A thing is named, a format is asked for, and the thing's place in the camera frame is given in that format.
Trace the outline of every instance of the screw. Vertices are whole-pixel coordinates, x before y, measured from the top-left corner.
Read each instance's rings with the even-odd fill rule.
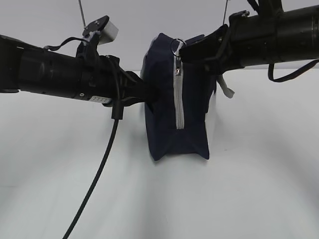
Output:
[[[241,16],[248,17],[250,15],[250,11],[245,11]]]

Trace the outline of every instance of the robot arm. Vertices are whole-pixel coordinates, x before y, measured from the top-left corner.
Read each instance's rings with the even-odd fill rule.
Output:
[[[115,39],[117,28],[109,17],[100,18],[87,26],[76,57],[58,54],[61,46],[39,48],[0,35],[0,92],[19,90],[103,103],[112,106],[117,97],[117,84],[123,106],[148,102],[155,98],[154,89],[133,72],[119,66],[119,58],[99,56],[97,46]]]
[[[211,74],[220,75],[264,64],[270,65],[271,73],[276,63],[319,58],[319,5],[284,12],[281,0],[248,2],[258,15],[248,17],[247,11],[231,15],[229,26],[183,47],[181,60],[205,64]]]

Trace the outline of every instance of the fabric bag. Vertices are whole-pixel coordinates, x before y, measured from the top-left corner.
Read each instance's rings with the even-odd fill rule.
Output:
[[[159,91],[159,99],[145,104],[150,153],[155,161],[166,154],[196,153],[209,159],[205,115],[220,76],[209,76],[203,65],[184,64],[178,56],[183,41],[161,33],[143,63],[141,78]]]

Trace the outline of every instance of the white background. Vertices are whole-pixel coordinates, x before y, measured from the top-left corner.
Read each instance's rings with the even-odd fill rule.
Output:
[[[318,5],[318,0],[283,0],[284,10]],[[222,25],[225,0],[82,0],[87,24],[109,15],[120,30],[115,42],[99,47],[101,54],[120,57],[127,70],[140,70],[151,40],[160,32],[189,39],[210,34]],[[247,0],[231,0],[228,16],[250,10]],[[0,8],[0,34],[43,47],[82,36],[78,0],[6,0]],[[75,55],[76,43],[60,52]],[[304,62],[277,64],[297,68]]]
[[[142,105],[127,108],[71,238],[318,239],[318,75],[275,84],[266,70],[227,73],[236,94],[219,90],[216,111],[212,102],[209,161],[154,163]],[[102,159],[111,111],[19,93],[0,95],[0,112],[0,238],[62,238]]]

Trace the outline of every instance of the white zipper tape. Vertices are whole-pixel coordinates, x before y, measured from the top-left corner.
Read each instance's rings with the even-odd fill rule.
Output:
[[[181,42],[175,52],[179,55],[179,50],[183,46]],[[173,88],[174,88],[174,104],[175,104],[175,118],[176,118],[176,128],[183,129],[185,125],[184,121],[184,108],[183,108],[183,78],[184,70],[183,63],[180,57],[174,56],[174,72],[173,72]]]

